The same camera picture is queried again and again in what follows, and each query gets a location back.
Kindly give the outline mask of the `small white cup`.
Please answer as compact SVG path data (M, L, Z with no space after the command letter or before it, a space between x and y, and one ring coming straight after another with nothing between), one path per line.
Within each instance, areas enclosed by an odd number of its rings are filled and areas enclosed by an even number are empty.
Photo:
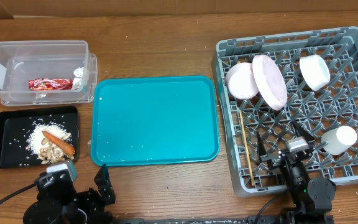
M357 141L357 133L350 126L340 126L323 134L321 142L326 142L323 148L331 155L340 155Z

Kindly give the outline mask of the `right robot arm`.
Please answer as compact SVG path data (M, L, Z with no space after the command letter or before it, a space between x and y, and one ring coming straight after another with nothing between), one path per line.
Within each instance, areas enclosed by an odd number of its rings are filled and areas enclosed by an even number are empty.
M323 177L310 178L304 160L309 159L315 147L315 138L293 121L296 138L285 143L285 149L267 154L262 138L257 135L259 161L267 163L269 170L280 169L293 200L292 208L283 208L277 216L265 216L263 211L281 196L267 202L252 220L253 223L333 223L327 213L332 210L336 184Z

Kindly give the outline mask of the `white bowl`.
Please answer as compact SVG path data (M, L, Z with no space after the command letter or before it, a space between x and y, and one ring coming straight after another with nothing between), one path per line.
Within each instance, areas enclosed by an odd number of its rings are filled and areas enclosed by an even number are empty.
M319 55L310 55L300 59L300 70L306 84L318 91L330 82L330 72L324 59Z

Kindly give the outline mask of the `red snack wrapper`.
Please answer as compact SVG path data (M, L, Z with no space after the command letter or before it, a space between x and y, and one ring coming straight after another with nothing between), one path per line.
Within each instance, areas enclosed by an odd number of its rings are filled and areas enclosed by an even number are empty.
M29 80L29 90L71 90L73 80L65 78L36 78Z

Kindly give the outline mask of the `pink bowl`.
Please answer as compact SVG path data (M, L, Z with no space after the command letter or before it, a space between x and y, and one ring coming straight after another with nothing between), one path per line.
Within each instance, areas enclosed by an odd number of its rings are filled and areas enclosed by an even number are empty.
M252 64L248 62L237 63L229 69L225 82L229 93L240 100L248 100L258 94Z

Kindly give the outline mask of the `orange carrot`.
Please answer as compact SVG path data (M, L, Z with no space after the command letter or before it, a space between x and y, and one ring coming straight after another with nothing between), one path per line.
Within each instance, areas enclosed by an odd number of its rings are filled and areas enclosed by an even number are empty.
M50 134L47 131L42 131L42 134L53 144L55 144L57 147L59 147L66 155L73 156L75 153L75 148L71 145L65 142L62 139L57 138L56 136Z

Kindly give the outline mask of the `pile of white rice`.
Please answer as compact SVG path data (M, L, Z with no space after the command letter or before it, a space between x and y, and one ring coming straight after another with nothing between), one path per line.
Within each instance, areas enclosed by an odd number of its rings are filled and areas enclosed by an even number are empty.
M27 159L35 156L43 162L73 159L74 132L57 123L51 115L43 117L13 118L6 121L3 149L8 157L23 154Z

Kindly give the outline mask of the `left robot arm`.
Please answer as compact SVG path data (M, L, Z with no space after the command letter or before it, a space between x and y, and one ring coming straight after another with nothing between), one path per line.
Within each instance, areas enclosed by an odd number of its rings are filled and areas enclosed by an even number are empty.
M37 201L24 213L23 222L51 223L116 223L105 206L116 201L107 165L102 165L94 178L97 189L79 192L74 187L77 173L73 161L65 160L47 167L34 180Z

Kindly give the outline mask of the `pile of peanuts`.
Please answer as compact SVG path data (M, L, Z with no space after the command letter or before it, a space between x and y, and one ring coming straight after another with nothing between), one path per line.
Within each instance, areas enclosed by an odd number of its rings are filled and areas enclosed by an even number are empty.
M69 144L68 140L71 137L71 134L66 133L61 137L56 137L64 140ZM75 154L73 156L66 155L59 147L49 141L42 134L42 131L31 134L30 138L27 140L27 143L28 146L26 147L26 149L28 151L32 151L32 154L36 155L37 159L40 159L43 164L53 164L67 159L74 159L75 156Z

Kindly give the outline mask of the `white round plate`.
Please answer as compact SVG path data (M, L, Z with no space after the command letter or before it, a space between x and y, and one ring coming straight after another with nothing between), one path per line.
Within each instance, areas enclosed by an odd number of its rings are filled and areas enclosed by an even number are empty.
M254 79L262 98L271 109L281 110L287 103L287 88L279 67L268 55L256 55L252 61Z

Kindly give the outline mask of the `wooden chopstick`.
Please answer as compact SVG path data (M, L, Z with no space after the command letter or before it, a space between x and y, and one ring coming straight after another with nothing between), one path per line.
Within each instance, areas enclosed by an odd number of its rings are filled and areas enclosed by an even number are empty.
M244 119L243 119L241 110L239 111L239 118L240 118L240 122L241 122L242 138L243 138L245 152L246 152L246 160L247 160L247 165L248 165L248 169L249 169L250 181L251 181L251 185L253 187L255 187L255 180L254 180L254 175L253 175L253 171L252 171L252 164L251 164L249 148L247 145L246 132L245 132L245 127L244 127Z

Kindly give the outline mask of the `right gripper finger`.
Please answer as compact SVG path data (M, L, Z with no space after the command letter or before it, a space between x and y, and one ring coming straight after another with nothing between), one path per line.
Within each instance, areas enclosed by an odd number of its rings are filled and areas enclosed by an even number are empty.
M315 146L315 138L305 129L303 129L296 121L291 122L297 137L303 137L309 146Z
M257 132L257 151L260 162L265 162L267 160L267 153L263 144L263 140L260 137L259 132Z

